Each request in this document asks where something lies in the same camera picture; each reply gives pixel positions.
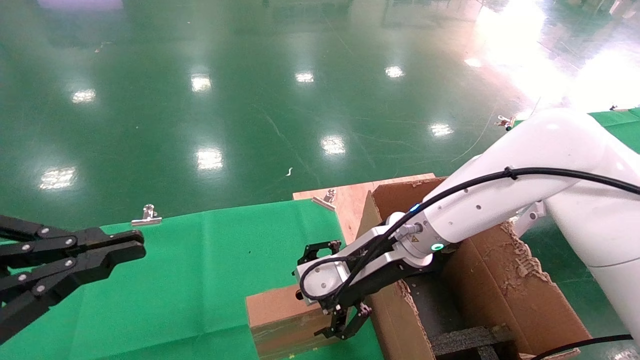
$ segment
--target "wooden board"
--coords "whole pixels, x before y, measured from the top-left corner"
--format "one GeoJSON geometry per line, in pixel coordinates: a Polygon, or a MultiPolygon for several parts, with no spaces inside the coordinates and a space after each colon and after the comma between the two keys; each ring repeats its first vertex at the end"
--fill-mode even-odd
{"type": "MultiPolygon", "coordinates": [[[[360,220],[362,219],[364,200],[367,197],[368,192],[372,192],[378,187],[378,185],[382,184],[405,183],[407,181],[432,179],[434,177],[435,176],[433,174],[422,174],[333,188],[335,189],[335,200],[333,205],[335,206],[338,221],[340,222],[340,227],[342,228],[342,234],[344,235],[344,241],[346,244],[349,245],[356,239],[356,233],[358,232],[360,220]]],[[[293,199],[311,199],[314,196],[323,199],[329,189],[330,188],[294,193],[293,199]]]]}
{"type": "Polygon", "coordinates": [[[260,360],[277,360],[337,341],[314,332],[330,325],[320,305],[296,299],[298,285],[246,298],[249,328],[260,360]]]}

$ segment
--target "plywood board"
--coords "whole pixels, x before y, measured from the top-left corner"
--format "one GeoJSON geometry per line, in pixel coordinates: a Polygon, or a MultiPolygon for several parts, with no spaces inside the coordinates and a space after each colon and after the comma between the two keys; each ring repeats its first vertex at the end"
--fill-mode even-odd
{"type": "MultiPolygon", "coordinates": [[[[405,183],[407,181],[420,181],[425,179],[433,179],[433,174],[422,174],[414,176],[397,177],[395,179],[387,179],[380,181],[372,181],[370,183],[338,186],[335,189],[336,195],[333,205],[338,215],[338,221],[342,228],[344,241],[347,245],[356,239],[358,226],[362,219],[362,208],[368,192],[375,190],[378,185],[405,183]]],[[[293,194],[294,200],[311,199],[312,197],[324,198],[326,192],[331,189],[311,190],[307,192],[298,192],[293,194]]]]}

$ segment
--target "cardboard box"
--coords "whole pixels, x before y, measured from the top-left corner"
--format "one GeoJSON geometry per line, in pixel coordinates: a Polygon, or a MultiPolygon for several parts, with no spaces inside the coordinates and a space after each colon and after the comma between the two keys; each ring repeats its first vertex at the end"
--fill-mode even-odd
{"type": "MultiPolygon", "coordinates": [[[[381,185],[369,192],[358,236],[395,211],[411,208],[444,178],[381,185]]],[[[469,327],[506,324],[522,358],[591,338],[571,305],[510,224],[465,241],[442,277],[469,327]]],[[[372,320],[386,360],[434,359],[411,289],[398,281],[370,296],[372,320]]],[[[564,353],[570,357],[579,350],[564,353]]]]}

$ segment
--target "metal clip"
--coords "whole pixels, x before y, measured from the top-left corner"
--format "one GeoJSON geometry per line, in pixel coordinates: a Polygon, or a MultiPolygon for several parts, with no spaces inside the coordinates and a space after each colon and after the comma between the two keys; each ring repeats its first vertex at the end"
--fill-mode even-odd
{"type": "Polygon", "coordinates": [[[131,226],[154,225],[162,222],[162,218],[156,217],[158,213],[154,211],[153,204],[145,205],[142,212],[142,219],[131,220],[131,226]]]}
{"type": "Polygon", "coordinates": [[[335,211],[335,206],[333,205],[334,200],[335,200],[335,189],[327,190],[326,195],[324,196],[323,199],[320,199],[317,196],[314,196],[311,198],[311,201],[331,211],[335,211]]]}

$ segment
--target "metal bracket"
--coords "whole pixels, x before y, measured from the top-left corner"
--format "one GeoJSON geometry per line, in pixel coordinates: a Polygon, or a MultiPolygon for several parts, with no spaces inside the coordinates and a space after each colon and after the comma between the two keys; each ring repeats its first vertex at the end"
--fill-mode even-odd
{"type": "Polygon", "coordinates": [[[162,222],[162,218],[157,217],[158,213],[154,211],[153,204],[145,205],[142,212],[142,219],[131,220],[131,226],[154,225],[162,222]]]}
{"type": "Polygon", "coordinates": [[[335,201],[335,189],[327,190],[326,195],[323,199],[314,196],[311,198],[311,201],[331,211],[335,211],[335,206],[333,205],[333,202],[335,201]]]}
{"type": "Polygon", "coordinates": [[[341,340],[347,340],[354,336],[373,312],[373,310],[363,302],[360,302],[356,308],[358,312],[349,323],[347,323],[348,312],[346,309],[334,311],[332,314],[331,325],[316,331],[314,335],[318,336],[322,334],[325,338],[335,336],[341,340]]]}
{"type": "Polygon", "coordinates": [[[513,232],[516,236],[521,237],[538,221],[539,218],[547,215],[547,210],[545,209],[544,202],[536,201],[529,207],[518,211],[518,214],[519,216],[517,218],[512,218],[511,222],[513,223],[513,232]]]}

